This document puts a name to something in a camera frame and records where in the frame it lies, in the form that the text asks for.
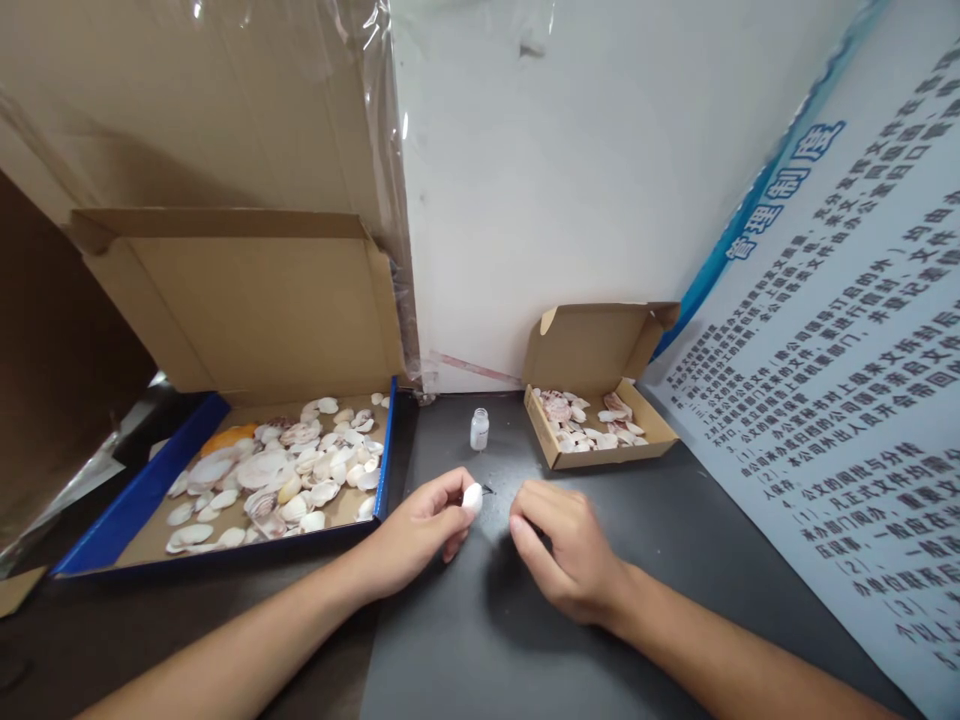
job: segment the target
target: small glass bottle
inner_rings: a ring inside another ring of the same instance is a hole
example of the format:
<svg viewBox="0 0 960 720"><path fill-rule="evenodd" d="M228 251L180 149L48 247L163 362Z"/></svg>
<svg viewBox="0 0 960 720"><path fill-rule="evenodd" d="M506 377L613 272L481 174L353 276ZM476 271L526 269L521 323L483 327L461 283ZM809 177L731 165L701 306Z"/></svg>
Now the small glass bottle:
<svg viewBox="0 0 960 720"><path fill-rule="evenodd" d="M470 421L470 447L477 451L485 450L489 434L490 418L487 417L487 411L477 408L473 413L473 420Z"/></svg>

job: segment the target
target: small cardboard box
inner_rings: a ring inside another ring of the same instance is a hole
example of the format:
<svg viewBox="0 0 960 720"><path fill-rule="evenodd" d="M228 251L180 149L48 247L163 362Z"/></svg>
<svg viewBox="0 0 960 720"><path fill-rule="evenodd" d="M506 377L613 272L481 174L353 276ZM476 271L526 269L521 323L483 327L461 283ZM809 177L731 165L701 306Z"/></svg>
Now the small cardboard box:
<svg viewBox="0 0 960 720"><path fill-rule="evenodd" d="M91 272L181 392L215 390L54 569L58 576L180 556L165 553L165 519L183 498L166 491L215 432L277 415L296 419L319 397L370 407L383 443L373 521L386 511L393 395L402 350L389 258L359 218L272 210L78 210L71 239ZM321 422L331 418L321 416ZM344 487L324 507L327 529L260 546L304 542L355 527L365 495ZM213 521L243 525L242 500Z"/></svg>
<svg viewBox="0 0 960 720"><path fill-rule="evenodd" d="M645 303L560 305L543 314L531 329L527 345L524 405L552 469L660 457L679 439L633 384L679 313L679 303ZM600 432L607 431L606 425L597 419L597 412L606 409L603 396L616 391L633 409L634 422L646 431L644 437L649 444L561 452L534 388L579 395L590 403L587 422L581 425Z"/></svg>

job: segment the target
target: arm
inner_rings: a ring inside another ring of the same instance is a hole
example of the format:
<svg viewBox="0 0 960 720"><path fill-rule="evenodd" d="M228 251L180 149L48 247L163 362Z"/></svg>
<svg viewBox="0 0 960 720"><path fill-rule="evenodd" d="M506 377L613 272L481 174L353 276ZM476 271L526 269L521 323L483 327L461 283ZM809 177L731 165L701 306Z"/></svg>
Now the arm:
<svg viewBox="0 0 960 720"><path fill-rule="evenodd" d="M254 718L350 615L405 587L437 551L450 562L473 514L458 468L422 485L349 552L181 650L82 718Z"/></svg>
<svg viewBox="0 0 960 720"><path fill-rule="evenodd" d="M550 537L552 554L530 523ZM619 636L721 720L896 717L621 561L580 493L524 483L510 510L510 531L540 590L561 612Z"/></svg>

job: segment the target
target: forearm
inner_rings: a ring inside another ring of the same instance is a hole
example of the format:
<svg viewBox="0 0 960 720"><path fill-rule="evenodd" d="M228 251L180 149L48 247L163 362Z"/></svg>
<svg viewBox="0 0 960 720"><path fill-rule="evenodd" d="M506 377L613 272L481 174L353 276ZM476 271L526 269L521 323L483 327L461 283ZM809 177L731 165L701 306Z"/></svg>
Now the forearm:
<svg viewBox="0 0 960 720"><path fill-rule="evenodd" d="M611 629L720 720L893 717L800 658L628 567L632 601Z"/></svg>
<svg viewBox="0 0 960 720"><path fill-rule="evenodd" d="M365 601L347 556L234 618L84 718L253 718Z"/></svg>

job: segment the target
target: box lid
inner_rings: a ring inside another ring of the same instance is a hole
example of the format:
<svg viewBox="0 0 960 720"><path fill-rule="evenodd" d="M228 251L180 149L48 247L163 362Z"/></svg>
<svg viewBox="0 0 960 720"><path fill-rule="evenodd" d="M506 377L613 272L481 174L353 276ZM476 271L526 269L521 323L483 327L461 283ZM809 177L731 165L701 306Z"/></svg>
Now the box lid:
<svg viewBox="0 0 960 720"><path fill-rule="evenodd" d="M76 210L69 235L181 392L283 402L402 372L390 260L355 215Z"/></svg>
<svg viewBox="0 0 960 720"><path fill-rule="evenodd" d="M530 331L523 382L552 390L606 392L636 380L680 303L560 305Z"/></svg>

